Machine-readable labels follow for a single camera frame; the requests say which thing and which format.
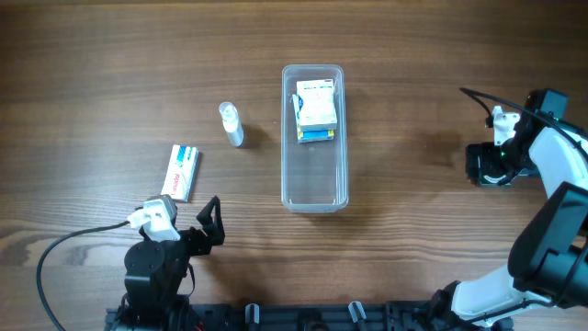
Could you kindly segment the blue VapoDrops box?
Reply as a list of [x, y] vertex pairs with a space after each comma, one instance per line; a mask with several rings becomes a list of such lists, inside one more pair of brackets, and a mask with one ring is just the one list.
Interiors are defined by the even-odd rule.
[[300, 126], [300, 102], [298, 95], [292, 96], [292, 103], [295, 113], [298, 143], [313, 143], [331, 141], [334, 138], [334, 130], [303, 131]]

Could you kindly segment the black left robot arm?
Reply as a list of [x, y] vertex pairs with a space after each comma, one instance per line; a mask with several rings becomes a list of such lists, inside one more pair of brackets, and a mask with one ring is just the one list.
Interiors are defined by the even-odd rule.
[[126, 274], [123, 296], [111, 330], [203, 330], [192, 309], [189, 294], [178, 289], [185, 277], [194, 279], [189, 260], [208, 255], [225, 239], [221, 201], [213, 197], [197, 215], [200, 227], [179, 231], [177, 207], [168, 195], [147, 199], [128, 222], [143, 240], [124, 258]]

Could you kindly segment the white Panadol box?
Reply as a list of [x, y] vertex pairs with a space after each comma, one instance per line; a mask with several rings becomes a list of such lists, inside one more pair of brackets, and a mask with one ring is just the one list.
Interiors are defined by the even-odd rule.
[[197, 147], [178, 144], [172, 147], [162, 195], [169, 195], [176, 201], [189, 201], [192, 184], [196, 177], [198, 155]]

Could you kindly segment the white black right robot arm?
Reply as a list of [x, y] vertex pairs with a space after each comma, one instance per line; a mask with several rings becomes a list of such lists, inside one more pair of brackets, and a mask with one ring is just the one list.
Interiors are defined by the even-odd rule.
[[557, 90], [533, 90], [524, 105], [492, 101], [492, 141], [466, 148], [470, 182], [500, 187], [538, 177], [547, 200], [504, 266], [435, 293], [415, 316], [426, 330], [503, 330], [528, 310], [587, 304], [587, 248], [573, 243], [587, 236], [587, 134], [564, 120], [568, 97]]

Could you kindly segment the white medicine box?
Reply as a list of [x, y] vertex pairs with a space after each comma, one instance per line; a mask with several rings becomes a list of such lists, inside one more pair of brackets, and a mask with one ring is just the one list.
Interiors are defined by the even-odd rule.
[[333, 79], [298, 81], [297, 96], [298, 119], [302, 131], [336, 129]]

